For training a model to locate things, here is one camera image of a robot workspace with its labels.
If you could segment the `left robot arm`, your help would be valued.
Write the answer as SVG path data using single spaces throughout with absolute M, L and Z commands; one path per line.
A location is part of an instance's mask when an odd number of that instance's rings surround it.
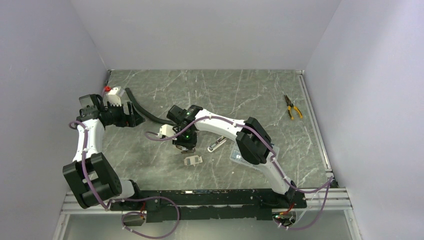
M 103 136 L 107 126 L 134 128 L 143 122 L 132 102 L 128 112 L 117 95 L 107 100 L 99 94 L 79 98 L 81 108 L 69 127 L 78 132 L 78 143 L 72 163 L 62 168 L 62 174 L 76 201 L 83 209 L 102 206 L 112 210 L 115 204 L 137 210 L 143 195 L 133 180 L 121 180 L 103 153 Z

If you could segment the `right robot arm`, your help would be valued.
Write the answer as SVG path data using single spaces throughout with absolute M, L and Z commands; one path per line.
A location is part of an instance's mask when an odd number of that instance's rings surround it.
M 167 118 L 175 125 L 162 125 L 158 134 L 161 138 L 171 139 L 174 145 L 183 150 L 196 147 L 197 133 L 201 131 L 234 141 L 247 166 L 259 170 L 266 177 L 275 192 L 277 205 L 286 208 L 293 203 L 295 196 L 291 190 L 296 187 L 278 163 L 278 151 L 256 118 L 240 120 L 224 117 L 197 105 L 189 109 L 174 105 L 168 111 Z

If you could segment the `brown stapler base part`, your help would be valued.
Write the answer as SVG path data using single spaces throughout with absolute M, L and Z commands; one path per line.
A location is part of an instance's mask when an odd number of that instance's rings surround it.
M 193 148 L 193 149 L 186 149 L 186 150 L 182 150 L 181 151 L 182 154 L 193 154 L 195 152 L 196 152 L 196 149 L 195 148 Z

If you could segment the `white staple box tray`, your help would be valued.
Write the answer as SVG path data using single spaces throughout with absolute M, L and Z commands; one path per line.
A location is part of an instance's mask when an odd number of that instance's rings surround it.
M 188 156 L 188 157 L 185 157 L 183 160 L 183 163 L 185 166 L 194 166 L 197 164 L 201 164 L 202 162 L 203 162 L 203 159 L 199 155 Z

